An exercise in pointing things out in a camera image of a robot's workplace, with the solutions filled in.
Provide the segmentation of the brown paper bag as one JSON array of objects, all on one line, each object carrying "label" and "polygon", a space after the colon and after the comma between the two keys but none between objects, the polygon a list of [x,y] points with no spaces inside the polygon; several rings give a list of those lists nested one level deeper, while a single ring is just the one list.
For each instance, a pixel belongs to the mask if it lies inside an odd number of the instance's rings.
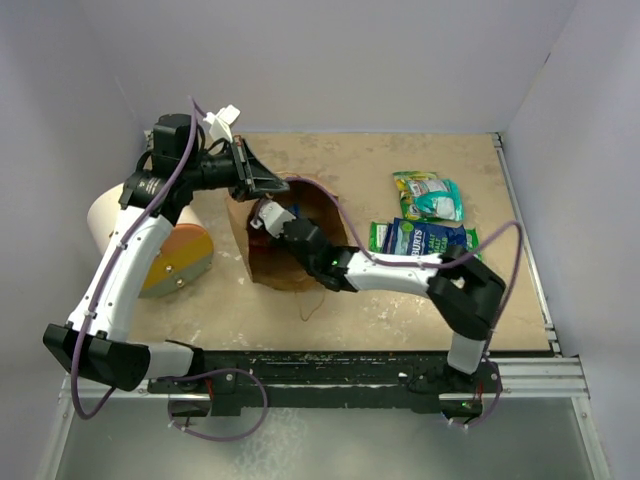
[{"label": "brown paper bag", "polygon": [[[312,220],[333,244],[347,245],[348,234],[333,203],[338,198],[335,190],[316,175],[284,172],[282,176],[289,180],[290,190],[276,195],[274,200],[294,215]],[[252,282],[294,294],[319,286],[273,237],[271,248],[252,248],[249,245],[250,237],[269,235],[264,229],[255,230],[249,225],[256,208],[255,200],[238,202],[228,196],[225,203],[231,231]]]}]

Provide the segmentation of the green white chips bag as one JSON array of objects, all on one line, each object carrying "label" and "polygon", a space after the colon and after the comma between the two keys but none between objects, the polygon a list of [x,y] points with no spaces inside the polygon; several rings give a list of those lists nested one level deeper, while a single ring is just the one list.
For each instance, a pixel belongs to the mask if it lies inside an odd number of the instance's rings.
[{"label": "green white chips bag", "polygon": [[[377,223],[372,222],[369,230],[369,250],[374,253],[384,253],[383,246],[385,243],[385,237],[390,223]],[[464,247],[467,251],[471,251],[478,247],[479,240],[475,229],[465,229],[467,236],[467,246]]]}]

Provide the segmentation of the green Fox's candy bag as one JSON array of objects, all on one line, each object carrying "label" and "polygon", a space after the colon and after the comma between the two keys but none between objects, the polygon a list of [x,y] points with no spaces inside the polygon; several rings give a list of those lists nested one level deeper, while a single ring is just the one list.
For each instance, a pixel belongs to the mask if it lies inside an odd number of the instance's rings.
[{"label": "green Fox's candy bag", "polygon": [[399,191],[399,202],[402,217],[407,220],[427,220],[433,218],[430,211],[421,211],[415,204],[414,195],[427,193],[426,181],[436,180],[437,174],[423,171],[396,171],[393,173],[396,187]]}]

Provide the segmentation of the blue Burts sea salt bag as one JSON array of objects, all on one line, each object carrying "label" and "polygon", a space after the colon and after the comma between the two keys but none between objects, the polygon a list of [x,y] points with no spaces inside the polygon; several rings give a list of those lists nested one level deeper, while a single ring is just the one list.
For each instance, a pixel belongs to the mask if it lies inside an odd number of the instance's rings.
[{"label": "blue Burts sea salt bag", "polygon": [[387,230],[383,252],[421,256],[443,253],[450,246],[467,246],[466,230],[463,227],[395,218]]}]

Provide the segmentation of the teal white snack pack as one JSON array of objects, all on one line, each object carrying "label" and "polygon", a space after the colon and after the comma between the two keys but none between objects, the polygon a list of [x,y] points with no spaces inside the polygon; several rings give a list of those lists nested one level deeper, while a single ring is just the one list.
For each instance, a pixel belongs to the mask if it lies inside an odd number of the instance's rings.
[{"label": "teal white snack pack", "polygon": [[464,207],[458,186],[450,179],[425,182],[427,193],[414,195],[416,206],[424,212],[430,211],[433,218],[427,220],[462,222]]}]

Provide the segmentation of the pink red snack packet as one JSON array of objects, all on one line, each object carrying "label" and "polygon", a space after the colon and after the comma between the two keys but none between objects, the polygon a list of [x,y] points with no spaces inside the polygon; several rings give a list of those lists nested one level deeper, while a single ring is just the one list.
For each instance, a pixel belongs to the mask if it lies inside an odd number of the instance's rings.
[{"label": "pink red snack packet", "polygon": [[273,238],[270,235],[257,235],[249,238],[249,245],[252,248],[271,248]]}]

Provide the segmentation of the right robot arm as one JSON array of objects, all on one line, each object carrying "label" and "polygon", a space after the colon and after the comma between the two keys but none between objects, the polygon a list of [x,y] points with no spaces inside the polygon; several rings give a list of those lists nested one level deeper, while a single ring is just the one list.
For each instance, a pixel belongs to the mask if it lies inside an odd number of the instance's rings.
[{"label": "right robot arm", "polygon": [[479,364],[506,285],[475,257],[461,263],[464,248],[454,246],[423,258],[375,256],[332,244],[318,225],[304,218],[286,220],[268,231],[307,274],[331,291],[391,291],[431,300],[453,331],[446,383],[467,391],[479,381]]}]

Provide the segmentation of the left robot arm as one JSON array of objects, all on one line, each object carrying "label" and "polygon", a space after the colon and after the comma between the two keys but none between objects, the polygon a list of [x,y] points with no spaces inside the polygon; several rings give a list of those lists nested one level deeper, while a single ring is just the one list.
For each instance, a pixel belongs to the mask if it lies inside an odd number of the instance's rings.
[{"label": "left robot arm", "polygon": [[134,344],[128,336],[145,278],[195,192],[225,189],[233,199],[246,201],[288,190],[246,141],[232,134],[238,116],[232,105],[205,114],[219,152],[204,147],[193,115],[163,115],[154,125],[151,149],[123,184],[113,234],[87,291],[66,323],[48,325],[43,335],[72,379],[124,391],[162,377],[184,392],[204,384],[206,369],[194,360],[194,348],[176,342]]}]

